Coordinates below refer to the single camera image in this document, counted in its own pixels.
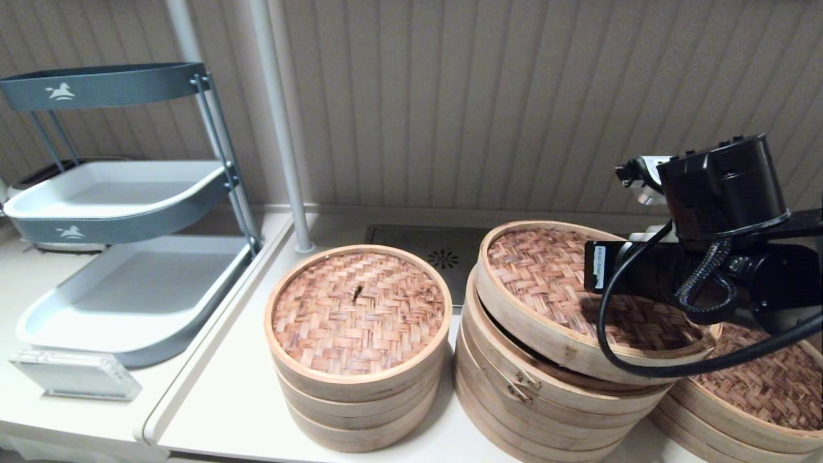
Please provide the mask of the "large woven bamboo steamer lid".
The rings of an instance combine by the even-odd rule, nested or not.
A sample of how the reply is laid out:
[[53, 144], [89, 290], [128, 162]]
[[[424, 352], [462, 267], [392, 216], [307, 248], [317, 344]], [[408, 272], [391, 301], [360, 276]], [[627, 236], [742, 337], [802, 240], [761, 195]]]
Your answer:
[[[533, 351], [594, 378], [651, 386], [666, 378], [623, 371], [602, 353], [596, 338], [599, 295], [584, 289], [588, 241], [625, 240], [565, 222], [510, 222], [483, 239], [475, 287], [485, 310]], [[711, 355], [719, 325], [691, 323], [675, 307], [640, 296], [615, 295], [606, 317], [606, 339], [617, 357], [646, 367], [678, 366]]]

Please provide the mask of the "right bamboo steamer stack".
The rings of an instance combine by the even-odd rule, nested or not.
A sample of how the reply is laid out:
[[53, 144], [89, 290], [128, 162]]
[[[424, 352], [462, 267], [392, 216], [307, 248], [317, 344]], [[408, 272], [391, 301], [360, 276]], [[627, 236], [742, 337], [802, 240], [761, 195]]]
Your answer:
[[689, 376], [658, 404], [666, 397], [753, 446], [784, 453], [823, 451], [823, 354], [806, 341]]

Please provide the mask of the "bamboo steamer with liner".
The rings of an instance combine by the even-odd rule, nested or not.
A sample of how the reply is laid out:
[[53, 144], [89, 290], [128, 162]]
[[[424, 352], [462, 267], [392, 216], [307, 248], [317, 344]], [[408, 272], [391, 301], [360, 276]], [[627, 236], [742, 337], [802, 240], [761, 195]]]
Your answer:
[[487, 314], [467, 279], [458, 362], [486, 410], [506, 424], [542, 422], [573, 439], [619, 440], [647, 416], [670, 385], [627, 386], [597, 380], [547, 360], [518, 343]]

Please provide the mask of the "large bamboo steamer basket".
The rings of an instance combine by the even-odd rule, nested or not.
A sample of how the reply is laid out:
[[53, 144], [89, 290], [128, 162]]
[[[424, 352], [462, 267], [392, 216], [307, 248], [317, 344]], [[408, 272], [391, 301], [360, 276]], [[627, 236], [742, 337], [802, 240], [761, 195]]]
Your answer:
[[666, 397], [647, 418], [671, 440], [708, 463], [823, 463], [818, 452], [784, 453], [735, 439]]
[[477, 429], [494, 445], [526, 463], [599, 463], [635, 427], [638, 419], [613, 428], [580, 427], [550, 417], [533, 399], [523, 403], [500, 395], [467, 357], [455, 358], [455, 392]]

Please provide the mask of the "small woven bamboo steamer lid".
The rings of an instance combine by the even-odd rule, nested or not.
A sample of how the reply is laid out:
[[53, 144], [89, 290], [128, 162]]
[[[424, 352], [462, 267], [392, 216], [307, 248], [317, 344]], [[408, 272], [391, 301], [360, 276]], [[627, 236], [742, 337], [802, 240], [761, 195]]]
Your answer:
[[378, 401], [443, 365], [452, 297], [437, 269], [388, 246], [351, 245], [301, 262], [266, 304], [278, 375], [312, 397]]

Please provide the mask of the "small bamboo steamer basket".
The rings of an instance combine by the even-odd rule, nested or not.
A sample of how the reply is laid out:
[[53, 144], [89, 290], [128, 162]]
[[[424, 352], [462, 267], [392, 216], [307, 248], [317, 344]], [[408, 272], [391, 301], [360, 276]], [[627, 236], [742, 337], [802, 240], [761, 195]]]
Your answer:
[[388, 397], [365, 402], [327, 401], [301, 392], [281, 374], [277, 378], [288, 405], [306, 419], [331, 428], [367, 429], [402, 418], [422, 404], [424, 396], [434, 392], [444, 363], [443, 354], [432, 367], [424, 369], [421, 380], [412, 381], [411, 386]]
[[402, 417], [388, 424], [364, 429], [327, 427], [307, 418], [291, 403], [286, 403], [286, 407], [297, 427], [319, 445], [344, 453], [364, 453], [390, 446], [415, 431], [429, 414], [437, 392], [437, 388], [426, 392], [426, 395]]

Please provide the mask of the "steel drain plate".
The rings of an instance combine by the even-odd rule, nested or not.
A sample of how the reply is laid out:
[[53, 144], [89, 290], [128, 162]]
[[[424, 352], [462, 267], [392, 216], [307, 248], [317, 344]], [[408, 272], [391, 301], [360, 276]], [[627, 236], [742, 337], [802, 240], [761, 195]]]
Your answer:
[[365, 243], [406, 250], [437, 269], [447, 284], [453, 311], [461, 313], [469, 273], [488, 228], [438, 228], [373, 224], [366, 229]]

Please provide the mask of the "white support pole with flange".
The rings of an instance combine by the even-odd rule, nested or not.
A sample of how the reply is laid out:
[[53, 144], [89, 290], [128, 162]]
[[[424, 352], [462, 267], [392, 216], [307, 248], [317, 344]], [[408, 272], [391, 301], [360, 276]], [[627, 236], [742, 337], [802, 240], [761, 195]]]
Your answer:
[[264, 74], [268, 105], [273, 118], [277, 149], [280, 152], [280, 164], [285, 177], [286, 192], [292, 213], [294, 234], [296, 234], [296, 252], [311, 254], [316, 249], [316, 245], [309, 236], [305, 216], [305, 203], [302, 197], [296, 153], [294, 153], [290, 120], [282, 77], [280, 76], [269, 3], [268, 0], [249, 0], [249, 2], [259, 61]]

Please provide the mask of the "grey-blue white-lined rack tray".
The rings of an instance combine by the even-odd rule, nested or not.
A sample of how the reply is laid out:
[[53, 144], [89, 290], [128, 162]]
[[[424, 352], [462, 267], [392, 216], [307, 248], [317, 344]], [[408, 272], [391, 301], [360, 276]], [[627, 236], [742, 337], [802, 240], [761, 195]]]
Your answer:
[[115, 245], [41, 296], [17, 323], [37, 348], [149, 367], [187, 349], [250, 259], [242, 237], [167, 235]]

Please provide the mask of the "grey-blue rack tray horse logo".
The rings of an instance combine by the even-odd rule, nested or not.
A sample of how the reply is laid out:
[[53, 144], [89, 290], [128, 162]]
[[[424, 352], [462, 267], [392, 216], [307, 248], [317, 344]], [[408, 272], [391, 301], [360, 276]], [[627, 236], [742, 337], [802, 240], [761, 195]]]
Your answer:
[[10, 108], [23, 112], [162, 102], [210, 87], [202, 62], [50, 69], [0, 79]]
[[220, 161], [98, 161], [12, 197], [4, 212], [29, 241], [123, 244], [203, 219], [230, 191]]

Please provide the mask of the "clear acrylic warning sign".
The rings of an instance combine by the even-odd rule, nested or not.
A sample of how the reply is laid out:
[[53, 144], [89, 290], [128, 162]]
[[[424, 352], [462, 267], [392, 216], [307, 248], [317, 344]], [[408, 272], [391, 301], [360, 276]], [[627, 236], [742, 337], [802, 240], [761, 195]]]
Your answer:
[[112, 354], [29, 349], [15, 352], [8, 361], [44, 395], [130, 402], [142, 392]]

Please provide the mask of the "grey-blue metal rack frame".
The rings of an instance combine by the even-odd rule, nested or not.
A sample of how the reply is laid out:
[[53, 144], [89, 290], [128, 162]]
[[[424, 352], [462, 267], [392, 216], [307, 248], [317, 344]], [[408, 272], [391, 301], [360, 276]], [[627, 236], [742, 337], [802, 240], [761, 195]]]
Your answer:
[[[217, 160], [213, 158], [212, 160], [220, 161], [224, 166], [224, 171], [229, 175], [229, 188], [230, 191], [227, 194], [229, 200], [231, 202], [232, 208], [234, 209], [234, 214], [236, 217], [236, 221], [238, 222], [239, 229], [243, 237], [245, 238], [246, 243], [249, 246], [250, 252], [253, 255], [256, 255], [260, 249], [260, 235], [256, 230], [255, 223], [253, 222], [253, 218], [251, 217], [250, 210], [249, 210], [249, 202], [245, 199], [245, 192], [244, 192], [244, 182], [243, 176], [239, 170], [239, 166], [237, 164], [237, 159], [234, 155], [234, 150], [230, 145], [230, 141], [224, 140], [224, 135], [226, 135], [226, 126], [224, 126], [224, 116], [222, 114], [222, 109], [219, 105], [219, 100], [217, 98], [217, 91], [215, 90], [213, 84], [213, 77], [212, 74], [209, 73], [208, 70], [208, 77], [211, 82], [211, 87], [209, 90], [203, 91], [203, 89], [199, 90], [198, 92], [203, 92], [206, 97], [208, 97], [208, 106], [210, 108], [210, 124], [212, 130], [214, 131], [215, 135], [219, 135], [219, 140], [221, 142], [221, 160]], [[56, 120], [57, 112], [58, 111], [65, 111], [65, 109], [47, 109], [47, 113], [52, 118], [52, 120]], [[30, 111], [28, 112], [30, 116], [35, 116], [39, 111]], [[212, 160], [161, 160], [161, 161], [212, 161]], [[76, 167], [82, 166], [85, 163], [80, 162], [78, 158], [75, 158]]]

